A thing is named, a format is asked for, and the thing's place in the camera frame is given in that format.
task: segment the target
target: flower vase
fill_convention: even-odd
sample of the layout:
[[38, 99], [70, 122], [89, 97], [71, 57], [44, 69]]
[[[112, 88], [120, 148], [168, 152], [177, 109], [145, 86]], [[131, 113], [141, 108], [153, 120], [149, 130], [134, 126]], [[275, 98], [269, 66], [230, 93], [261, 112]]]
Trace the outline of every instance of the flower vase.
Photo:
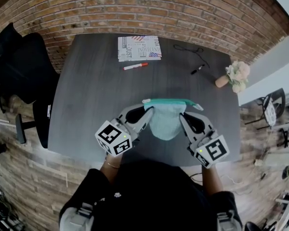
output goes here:
[[224, 85], [226, 85], [229, 82], [229, 78], [226, 75], [223, 75], [221, 77], [219, 77], [216, 81], [215, 81], [215, 85], [218, 88], [223, 87]]

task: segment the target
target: wooden floor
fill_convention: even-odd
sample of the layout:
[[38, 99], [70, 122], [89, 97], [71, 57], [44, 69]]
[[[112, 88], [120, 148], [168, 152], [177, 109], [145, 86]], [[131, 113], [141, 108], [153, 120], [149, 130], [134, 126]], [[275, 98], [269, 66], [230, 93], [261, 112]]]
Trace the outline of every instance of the wooden floor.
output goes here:
[[[21, 113], [26, 121], [33, 120], [32, 105], [24, 104], [17, 97], [10, 100], [6, 114], [0, 118], [14, 123]], [[277, 150], [281, 134], [257, 131], [254, 125], [244, 122], [259, 116], [256, 106], [241, 108], [241, 159], [232, 163], [221, 163], [218, 171], [226, 190], [233, 191], [242, 222], [260, 224], [272, 214], [274, 199], [289, 189], [289, 178], [281, 179], [281, 168], [255, 167], [254, 159], [265, 150]], [[42, 148], [35, 128], [26, 130], [27, 144], [16, 140], [14, 128], [0, 126], [0, 141], [6, 143], [8, 151], [0, 154], [0, 187], [28, 230], [58, 230], [58, 213], [63, 204], [76, 190], [91, 167], [87, 163], [47, 151]], [[200, 172], [200, 167], [184, 168], [188, 174]]]

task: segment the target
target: black pen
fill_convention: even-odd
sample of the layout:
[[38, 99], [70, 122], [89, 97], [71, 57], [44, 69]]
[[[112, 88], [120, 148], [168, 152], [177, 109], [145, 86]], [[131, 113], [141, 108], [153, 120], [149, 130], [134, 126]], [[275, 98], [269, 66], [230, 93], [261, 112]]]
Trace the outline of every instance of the black pen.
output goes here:
[[201, 65], [199, 68], [195, 69], [194, 71], [191, 72], [191, 75], [197, 73], [202, 67], [204, 67], [204, 64]]

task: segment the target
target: white paper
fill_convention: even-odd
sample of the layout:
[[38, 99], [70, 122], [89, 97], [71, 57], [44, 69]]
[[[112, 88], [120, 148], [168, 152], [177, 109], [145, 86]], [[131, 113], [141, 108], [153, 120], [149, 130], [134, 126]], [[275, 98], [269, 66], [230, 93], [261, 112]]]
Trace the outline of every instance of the white paper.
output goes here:
[[131, 36], [118, 38], [119, 62], [160, 60], [160, 50], [157, 36]]

